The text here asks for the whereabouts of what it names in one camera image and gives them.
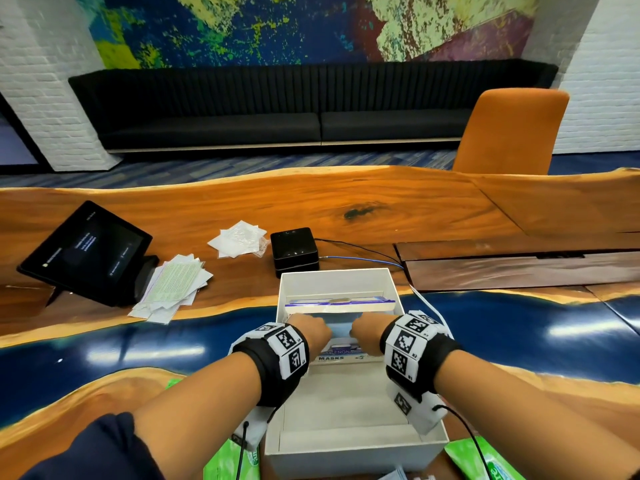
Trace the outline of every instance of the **person's right arm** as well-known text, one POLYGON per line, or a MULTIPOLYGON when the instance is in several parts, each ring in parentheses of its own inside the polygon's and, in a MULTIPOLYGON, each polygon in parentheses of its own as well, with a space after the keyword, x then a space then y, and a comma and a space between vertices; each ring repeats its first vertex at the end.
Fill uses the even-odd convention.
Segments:
MULTIPOLYGON (((380 337, 396 317, 363 314, 351 334, 381 355, 380 337)), ((434 386, 527 480, 627 480, 640 451, 536 387, 467 352, 450 353, 434 386)))

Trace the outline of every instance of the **blue cable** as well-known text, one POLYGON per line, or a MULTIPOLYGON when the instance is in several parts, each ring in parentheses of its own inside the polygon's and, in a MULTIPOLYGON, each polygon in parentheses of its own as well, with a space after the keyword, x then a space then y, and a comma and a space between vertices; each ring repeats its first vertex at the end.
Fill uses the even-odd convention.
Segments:
POLYGON ((391 262, 391 261, 380 261, 379 259, 367 259, 367 258, 355 258, 355 257, 350 257, 350 256, 320 256, 320 259, 327 259, 327 258, 335 258, 335 259, 357 259, 358 261, 371 261, 371 262, 381 262, 383 264, 390 264, 392 266, 398 266, 401 269, 404 269, 404 266, 396 263, 396 262, 391 262))

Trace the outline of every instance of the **dark blue sleeve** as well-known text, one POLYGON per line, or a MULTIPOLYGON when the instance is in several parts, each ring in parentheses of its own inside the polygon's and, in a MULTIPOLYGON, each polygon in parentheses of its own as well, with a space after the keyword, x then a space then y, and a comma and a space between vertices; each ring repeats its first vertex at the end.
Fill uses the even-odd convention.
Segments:
POLYGON ((41 461, 21 480, 164 480, 147 445, 134 434, 131 413, 92 422, 69 449, 41 461))

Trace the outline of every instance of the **open box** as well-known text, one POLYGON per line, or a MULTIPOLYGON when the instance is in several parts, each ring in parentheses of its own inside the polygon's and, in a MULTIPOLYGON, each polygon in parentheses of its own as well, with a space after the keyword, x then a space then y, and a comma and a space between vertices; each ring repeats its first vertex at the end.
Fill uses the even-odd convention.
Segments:
MULTIPOLYGON (((287 300, 356 293, 395 297, 392 313, 404 313, 386 268, 311 271, 282 275, 276 320, 286 320, 287 300)), ((367 357, 310 364, 267 429, 264 453, 279 478, 420 471, 448 443, 442 422, 427 435, 414 430, 387 396, 384 362, 367 357)))

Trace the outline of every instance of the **black bench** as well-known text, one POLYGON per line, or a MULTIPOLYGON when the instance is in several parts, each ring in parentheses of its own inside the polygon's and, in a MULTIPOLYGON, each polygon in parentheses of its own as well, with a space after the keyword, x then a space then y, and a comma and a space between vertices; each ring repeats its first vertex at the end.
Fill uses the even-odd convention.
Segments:
POLYGON ((500 61, 101 70, 69 78, 112 152, 459 139, 482 92, 548 88, 500 61))

